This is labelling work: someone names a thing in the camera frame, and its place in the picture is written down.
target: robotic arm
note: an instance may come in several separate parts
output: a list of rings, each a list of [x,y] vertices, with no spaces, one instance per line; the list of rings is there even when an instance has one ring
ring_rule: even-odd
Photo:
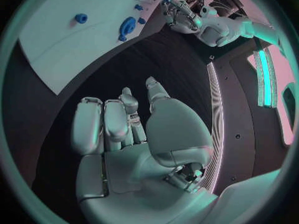
[[[219,17],[210,6],[203,6],[200,14],[193,13],[185,0],[162,0],[160,3],[166,23],[174,31],[193,33],[208,46],[224,46],[239,36],[258,37],[279,47],[279,39],[273,28],[252,22],[248,18]]]

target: robotic hand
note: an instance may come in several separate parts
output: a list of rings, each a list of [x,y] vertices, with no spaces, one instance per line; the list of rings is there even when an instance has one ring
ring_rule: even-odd
[[[162,0],[160,3],[166,23],[174,31],[193,33],[208,46],[224,46],[239,36],[261,38],[279,46],[275,30],[248,18],[219,17],[210,6],[203,6],[200,16],[193,13],[185,0]]]

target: led light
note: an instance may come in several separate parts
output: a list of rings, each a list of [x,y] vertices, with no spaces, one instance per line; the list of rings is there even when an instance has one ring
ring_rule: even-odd
[[[265,52],[259,51],[264,74],[264,105],[271,106],[271,80]]]

